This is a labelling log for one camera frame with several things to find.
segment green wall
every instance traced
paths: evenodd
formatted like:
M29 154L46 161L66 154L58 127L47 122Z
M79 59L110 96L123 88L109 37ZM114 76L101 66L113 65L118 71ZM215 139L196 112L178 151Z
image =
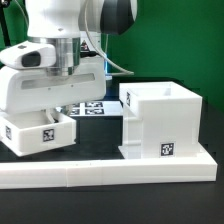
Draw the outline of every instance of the green wall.
M131 79L180 80L224 112L224 1L138 0L138 4L134 26L109 38L109 57L133 70ZM19 9L12 3L5 12L12 43L22 42L26 26Z
M18 2L23 6L22 0L18 0ZM26 39L27 27L24 23L22 13L14 1L10 4L10 7L4 9L4 14L6 17L11 44L15 45L23 42ZM0 29L0 49L4 49L4 47L2 30Z

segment metal component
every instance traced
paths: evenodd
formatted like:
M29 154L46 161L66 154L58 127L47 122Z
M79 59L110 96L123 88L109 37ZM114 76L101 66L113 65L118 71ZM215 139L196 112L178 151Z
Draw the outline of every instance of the metal component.
M80 38L29 38L30 42L52 44L56 49L56 63L47 68L49 76L72 75L79 65Z

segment white open box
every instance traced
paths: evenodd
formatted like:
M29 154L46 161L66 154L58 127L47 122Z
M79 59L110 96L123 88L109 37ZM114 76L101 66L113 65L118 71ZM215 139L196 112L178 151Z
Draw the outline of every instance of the white open box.
M44 111L1 117L2 142L18 156L75 144L76 121L54 111L51 123Z

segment white box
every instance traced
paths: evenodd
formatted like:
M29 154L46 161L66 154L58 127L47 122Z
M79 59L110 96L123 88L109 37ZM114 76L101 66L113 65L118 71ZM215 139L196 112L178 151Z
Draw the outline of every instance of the white box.
M202 97L173 82L120 84L125 158L196 156Z
M16 155L24 156L75 144L76 121L58 112L50 123L44 111L1 117L2 142Z

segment white base platform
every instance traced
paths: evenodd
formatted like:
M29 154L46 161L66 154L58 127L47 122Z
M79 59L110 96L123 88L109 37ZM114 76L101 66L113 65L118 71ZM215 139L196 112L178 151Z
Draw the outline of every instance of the white base platform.
M0 188L215 181L217 164L201 147L191 158L1 163Z

